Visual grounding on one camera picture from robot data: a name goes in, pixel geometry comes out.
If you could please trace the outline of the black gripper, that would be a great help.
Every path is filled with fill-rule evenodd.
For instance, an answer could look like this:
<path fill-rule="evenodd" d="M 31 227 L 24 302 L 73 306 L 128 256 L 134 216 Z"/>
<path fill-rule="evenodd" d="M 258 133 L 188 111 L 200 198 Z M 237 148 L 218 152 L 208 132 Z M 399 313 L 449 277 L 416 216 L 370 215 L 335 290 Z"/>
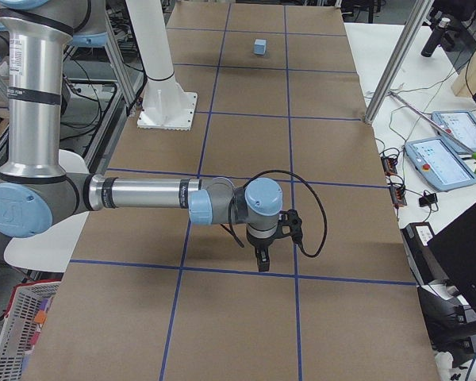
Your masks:
<path fill-rule="evenodd" d="M 268 246 L 275 240 L 277 228 L 259 230 L 252 225 L 247 225 L 246 229 L 248 243 L 255 247 L 258 272 L 268 272 L 270 270 Z"/>

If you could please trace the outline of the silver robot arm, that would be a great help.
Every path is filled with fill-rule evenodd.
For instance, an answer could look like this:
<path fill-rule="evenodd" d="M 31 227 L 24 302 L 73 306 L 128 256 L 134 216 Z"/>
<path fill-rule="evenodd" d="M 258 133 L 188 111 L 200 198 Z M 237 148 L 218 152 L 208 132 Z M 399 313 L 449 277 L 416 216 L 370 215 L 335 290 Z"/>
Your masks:
<path fill-rule="evenodd" d="M 259 271 L 282 233 L 281 187 L 258 177 L 119 179 L 65 171 L 59 162 L 63 50 L 108 40 L 103 1 L 3 1 L 10 36 L 9 151 L 0 167 L 0 233 L 28 238 L 87 211 L 118 207 L 185 209 L 196 225 L 247 227 Z"/>

